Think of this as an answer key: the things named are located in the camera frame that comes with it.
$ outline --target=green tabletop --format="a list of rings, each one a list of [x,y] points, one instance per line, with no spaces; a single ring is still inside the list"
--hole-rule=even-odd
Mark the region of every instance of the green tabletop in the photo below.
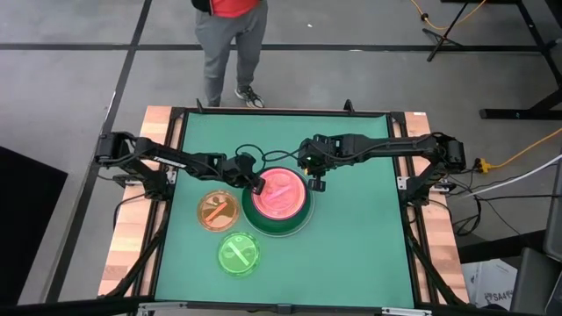
[[[316,133],[388,137],[385,117],[190,114],[186,128],[184,151],[228,157],[244,143],[292,151]],[[245,151],[259,157],[251,148]],[[301,172],[292,158],[268,164],[273,166]],[[310,222],[294,235],[276,238],[259,233],[243,216],[223,233],[205,230],[196,214],[201,197],[222,189],[241,199],[242,190],[180,171],[155,298],[414,307],[395,177],[390,158],[329,171],[326,191],[314,193]],[[232,232],[250,233],[259,243],[259,264],[244,277],[220,268],[219,244]]]

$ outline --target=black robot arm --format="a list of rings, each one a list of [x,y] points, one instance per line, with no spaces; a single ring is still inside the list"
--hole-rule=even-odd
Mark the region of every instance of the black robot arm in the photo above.
[[[419,176],[407,179],[402,191],[405,200],[412,205],[427,205],[429,189],[449,173],[466,168],[463,143],[442,133],[420,137],[371,139],[361,134],[337,136],[314,135],[300,145],[298,165],[309,176],[311,190],[324,191],[321,180],[326,171],[341,166],[352,166],[376,157],[421,156],[429,166]]]
[[[230,159],[225,154],[188,154],[124,132],[101,135],[94,159],[102,167],[123,169],[127,175],[114,177],[118,183],[140,181],[147,198],[155,200],[171,197],[169,179],[166,173],[152,170],[142,160],[183,169],[199,180],[215,180],[235,188],[250,188],[255,194],[261,194],[265,185],[265,181],[252,170],[256,159],[250,154],[243,153]]]

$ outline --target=person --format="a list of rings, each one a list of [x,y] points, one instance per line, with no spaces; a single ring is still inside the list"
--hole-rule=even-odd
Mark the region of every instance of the person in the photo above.
[[[263,108],[251,83],[260,60],[267,23],[266,0],[191,0],[198,9],[195,34],[205,52],[205,94],[208,106],[220,106],[230,43],[238,49],[235,95],[248,107]]]

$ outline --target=yellow cord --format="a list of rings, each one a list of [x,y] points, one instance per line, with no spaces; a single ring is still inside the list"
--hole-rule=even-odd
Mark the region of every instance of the yellow cord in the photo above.
[[[420,12],[420,15],[423,15],[422,8],[420,8],[420,6],[416,3],[416,1],[415,1],[415,0],[410,0],[410,1],[412,2],[412,4],[415,5],[415,8],[418,10],[418,12]],[[480,7],[482,6],[482,4],[485,4],[485,3],[486,3],[486,0],[482,0],[482,2],[481,2],[478,6],[476,6],[476,8],[474,8],[474,9],[473,9],[470,13],[468,13],[464,18],[461,18],[461,19],[457,22],[457,25],[459,25],[459,24],[465,22],[474,12],[476,12],[478,9],[480,9]],[[449,28],[448,26],[435,26],[435,25],[433,25],[433,24],[429,21],[429,18],[425,18],[425,19],[423,19],[423,20],[424,20],[429,26],[431,26],[431,27],[433,27],[434,29],[439,30],[439,31],[446,30],[446,29]]]
[[[559,128],[556,132],[544,137],[543,139],[536,141],[534,144],[530,145],[529,147],[525,148],[524,150],[522,150],[521,152],[519,152],[518,154],[514,155],[513,157],[507,159],[505,162],[503,162],[502,164],[499,165],[493,165],[490,163],[487,163],[484,159],[480,159],[480,163],[481,163],[481,168],[482,168],[482,172],[487,173],[490,169],[497,169],[497,168],[501,168],[505,165],[507,165],[508,163],[512,162],[513,160],[515,160],[517,157],[519,157],[522,154],[525,154],[526,152],[528,152],[530,149],[532,149],[534,146],[547,141],[548,139],[556,136],[558,133],[562,132],[562,128]]]

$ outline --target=green object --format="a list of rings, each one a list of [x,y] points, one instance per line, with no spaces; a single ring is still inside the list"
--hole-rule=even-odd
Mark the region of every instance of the green object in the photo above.
[[[295,216],[284,220],[268,219],[254,207],[252,192],[248,189],[242,192],[242,210],[246,219],[255,229],[270,236],[280,237],[298,232],[311,218],[313,205],[313,193],[306,190],[305,204]]]
[[[388,137],[386,118],[256,116],[190,113],[183,150],[234,156],[241,144],[292,152],[315,134]],[[244,148],[256,157],[259,153]],[[292,158],[268,167],[297,169]],[[198,201],[211,190],[242,190],[177,174],[155,298],[263,304],[414,308],[396,175],[390,158],[330,170],[326,191],[314,192],[314,215],[298,233],[273,238],[245,219],[229,231],[206,231]],[[217,247],[230,232],[249,232],[260,244],[259,267],[232,277],[217,264]]]
[[[247,276],[259,261],[260,248],[249,233],[231,233],[219,245],[220,267],[231,276]]]

